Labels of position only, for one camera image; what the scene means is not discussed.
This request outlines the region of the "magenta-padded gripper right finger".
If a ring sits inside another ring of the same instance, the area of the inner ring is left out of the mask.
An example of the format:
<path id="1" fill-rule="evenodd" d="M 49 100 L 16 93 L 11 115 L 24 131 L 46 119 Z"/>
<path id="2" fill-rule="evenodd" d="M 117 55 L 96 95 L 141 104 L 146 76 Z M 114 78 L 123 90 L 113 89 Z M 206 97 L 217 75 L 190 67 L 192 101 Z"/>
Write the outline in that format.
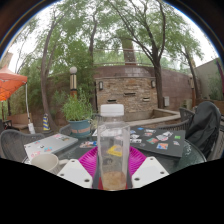
<path id="1" fill-rule="evenodd" d="M 134 147 L 130 148 L 128 171 L 128 189 L 143 187 L 168 175 L 155 157 L 146 157 Z"/>

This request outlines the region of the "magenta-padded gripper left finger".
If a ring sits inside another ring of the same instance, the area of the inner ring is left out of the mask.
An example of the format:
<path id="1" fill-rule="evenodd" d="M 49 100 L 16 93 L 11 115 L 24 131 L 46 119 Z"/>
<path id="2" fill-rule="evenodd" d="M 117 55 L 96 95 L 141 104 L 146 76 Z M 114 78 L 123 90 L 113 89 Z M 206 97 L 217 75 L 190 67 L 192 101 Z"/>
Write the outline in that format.
<path id="1" fill-rule="evenodd" d="M 79 159 L 70 159 L 58 176 L 81 187 L 97 189 L 99 183 L 97 148 L 92 148 Z"/>

